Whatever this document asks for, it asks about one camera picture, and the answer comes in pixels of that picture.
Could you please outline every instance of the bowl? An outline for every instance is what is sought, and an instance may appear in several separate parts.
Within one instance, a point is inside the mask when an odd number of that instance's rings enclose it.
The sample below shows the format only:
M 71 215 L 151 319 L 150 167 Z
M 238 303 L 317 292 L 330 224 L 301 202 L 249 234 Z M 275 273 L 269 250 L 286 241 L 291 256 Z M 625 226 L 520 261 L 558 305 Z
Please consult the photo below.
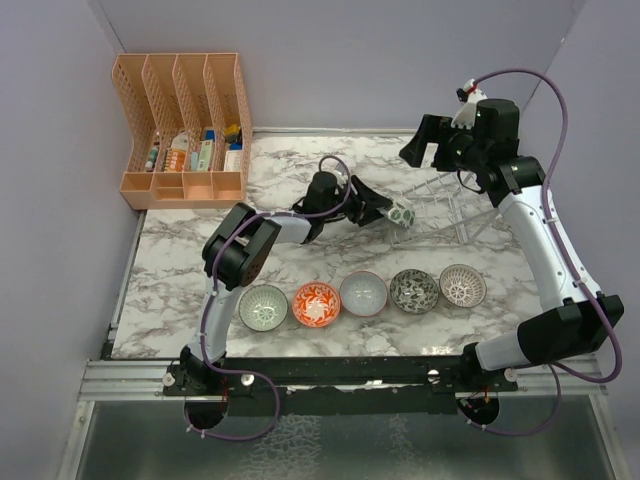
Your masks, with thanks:
M 311 282 L 293 297 L 293 314 L 307 327 L 326 327 L 340 313 L 340 295 L 328 283 Z
M 238 304 L 240 320 L 251 330 L 268 332 L 287 316 L 287 297 L 273 285 L 257 285 L 245 292 Z
M 387 285 L 371 272 L 354 272 L 340 285 L 340 301 L 349 312 L 370 317 L 387 304 Z
M 458 307 L 480 305 L 487 295 L 487 284 L 480 272 L 468 265 L 451 265 L 440 274 L 440 290 Z
M 391 280 L 389 291 L 395 304 L 407 313 L 427 313 L 438 302 L 438 284 L 421 270 L 401 271 Z

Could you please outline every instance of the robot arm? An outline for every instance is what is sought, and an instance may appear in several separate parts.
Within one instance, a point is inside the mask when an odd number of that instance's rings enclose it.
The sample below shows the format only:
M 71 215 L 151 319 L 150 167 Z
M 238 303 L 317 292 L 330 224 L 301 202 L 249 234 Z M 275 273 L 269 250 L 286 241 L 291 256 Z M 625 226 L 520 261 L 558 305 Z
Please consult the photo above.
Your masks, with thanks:
M 238 206 L 236 206 L 234 210 L 240 210 L 243 212 L 252 211 L 244 204 L 238 204 Z M 234 210 L 232 210 L 232 212 L 229 214 L 232 218 L 236 217 L 236 215 L 233 215 Z M 244 221 L 246 219 L 246 215 L 237 215 L 237 218 L 242 218 Z M 266 238 L 269 239 L 267 242 L 267 248 L 269 251 L 271 250 L 271 245 L 278 243 L 304 243 L 311 230 L 311 223 L 309 222 L 309 220 L 294 216 L 283 215 L 267 217 L 264 219 L 263 223 L 266 224 L 265 226 L 268 227 L 269 231 L 269 235 L 266 236 Z M 216 231 L 214 237 L 219 233 L 219 231 L 220 229 Z M 251 237 L 251 239 L 247 243 L 249 251 L 254 250 L 251 248 L 253 241 L 253 237 Z M 209 248 L 205 247 L 205 250 L 202 252 L 202 256 L 205 261 L 207 260 L 207 258 L 205 257 L 210 257 L 214 253 L 213 250 L 215 243 L 215 241 L 212 242 L 211 240 L 207 243 L 207 246 Z M 258 255 L 255 255 L 254 258 L 252 258 L 251 255 L 247 255 L 247 258 L 244 260 L 244 262 L 249 261 L 250 266 L 248 267 L 248 270 L 255 271 L 257 269 L 259 272 L 259 269 L 262 268 L 262 263 L 264 263 L 264 260 L 266 260 L 267 254 L 268 251 L 266 253 L 260 252 Z M 262 260 L 262 263 L 259 263 L 255 261 L 255 258 L 262 258 L 264 260 Z M 202 304 L 202 310 L 200 311 L 200 316 L 202 316 L 202 314 L 204 313 L 205 305 L 207 305 L 207 303 L 210 301 L 211 296 L 214 295 L 213 280 L 211 275 L 207 276 L 206 281 L 206 293 L 204 302 Z M 218 282 L 218 293 L 215 294 L 215 298 L 213 299 L 211 308 L 208 311 L 208 318 L 206 319 L 207 329 L 205 333 L 205 345 L 207 348 L 207 356 L 212 362 L 218 361 L 227 350 L 227 333 L 229 331 L 229 325 L 231 324 L 231 318 L 233 317 L 233 311 L 235 310 L 240 295 L 242 294 L 242 291 L 246 286 L 243 285 L 243 283 L 245 282 L 243 282 L 242 280 L 238 282 L 237 279 L 227 278 L 226 281 L 228 282 L 228 285 L 224 280 L 220 280 Z M 198 334 L 194 336 L 194 338 L 188 344 L 188 347 L 196 358 L 198 358 L 199 360 L 203 360 Z
M 462 370 L 470 384 L 481 385 L 484 372 L 539 365 L 598 349 L 607 338 L 600 318 L 572 278 L 543 214 L 545 173 L 533 157 L 518 154 L 520 112 L 510 100 L 487 99 L 470 81 L 458 90 L 465 102 L 452 119 L 424 115 L 400 156 L 419 167 L 428 144 L 437 144 L 432 167 L 440 172 L 476 175 L 478 193 L 487 193 L 511 226 L 531 267 L 543 313 L 517 330 L 467 345 Z M 550 200 L 551 212 L 555 207 Z M 582 274 L 581 284 L 597 299 L 612 326 L 624 307 L 617 295 L 605 296 L 578 258 L 557 215 L 552 218 L 569 258 Z
M 392 201 L 367 187 L 355 175 L 351 176 L 351 189 L 344 206 L 331 216 L 304 218 L 305 215 L 326 212 L 340 203 L 347 194 L 346 185 L 338 181 L 332 172 L 317 172 L 307 189 L 307 194 L 292 207 L 291 212 L 280 212 L 253 221 L 241 235 L 224 250 L 216 276 L 218 292 L 214 293 L 213 262 L 222 250 L 223 244 L 249 218 L 258 216 L 252 208 L 237 204 L 225 217 L 202 251 L 205 261 L 206 293 L 200 316 L 210 302 L 205 320 L 205 346 L 211 362 L 222 358 L 226 352 L 227 333 L 236 304 L 244 290 L 260 273 L 274 244 L 308 243 L 321 232 L 326 222 L 347 218 L 359 226 L 364 226 L 382 218 L 383 211 Z M 200 332 L 187 345 L 190 353 L 202 361 Z

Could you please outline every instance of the screw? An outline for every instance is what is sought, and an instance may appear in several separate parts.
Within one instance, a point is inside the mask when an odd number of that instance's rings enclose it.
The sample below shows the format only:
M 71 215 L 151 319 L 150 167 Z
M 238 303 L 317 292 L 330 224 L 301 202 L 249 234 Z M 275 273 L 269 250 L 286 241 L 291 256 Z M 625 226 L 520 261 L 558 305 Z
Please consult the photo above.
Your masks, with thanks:
M 246 373 L 240 377 L 240 383 L 242 383 L 245 387 L 251 385 L 253 383 L 253 380 L 253 375 L 249 375 Z

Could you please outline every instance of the green patterned bowl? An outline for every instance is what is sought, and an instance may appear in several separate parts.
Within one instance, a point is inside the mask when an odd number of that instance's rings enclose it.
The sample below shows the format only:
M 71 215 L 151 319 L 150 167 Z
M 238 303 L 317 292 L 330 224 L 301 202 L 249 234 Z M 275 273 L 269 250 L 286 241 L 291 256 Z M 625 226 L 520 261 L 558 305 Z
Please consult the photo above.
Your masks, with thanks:
M 284 322 L 289 304 L 287 297 L 273 285 L 257 285 L 240 299 L 240 320 L 251 330 L 268 332 Z

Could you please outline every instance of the white marble surface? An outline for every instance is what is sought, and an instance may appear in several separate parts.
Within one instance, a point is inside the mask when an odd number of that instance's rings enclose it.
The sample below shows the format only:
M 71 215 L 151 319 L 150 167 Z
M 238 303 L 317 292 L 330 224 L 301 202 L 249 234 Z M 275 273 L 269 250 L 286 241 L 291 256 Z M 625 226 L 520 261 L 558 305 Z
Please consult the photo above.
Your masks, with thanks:
M 407 137 L 266 136 L 253 144 L 248 203 L 283 210 L 306 191 L 317 162 L 332 153 L 355 161 L 355 172 L 381 193 L 395 196 L 435 175 L 414 170 L 397 156 Z M 420 204 L 427 217 L 436 212 Z M 113 358 L 176 357 L 198 323 L 204 291 L 201 250 L 226 211 L 153 210 L 147 214 L 118 328 Z M 440 298 L 426 315 L 400 311 L 390 300 L 373 318 L 343 310 L 323 329 L 299 324 L 289 312 L 276 330 L 257 333 L 234 317 L 229 356 L 356 356 L 459 353 L 467 343 L 492 338 L 540 313 L 536 286 L 522 251 L 498 220 L 473 245 L 453 237 L 389 245 L 386 220 L 365 228 L 348 221 L 327 225 L 310 245 L 276 245 L 254 284 L 270 283 L 291 299 L 311 280 L 340 282 L 355 270 L 370 270 L 387 284 L 406 268 L 438 277 L 445 267 L 465 263 L 487 283 L 484 303 L 462 309 Z

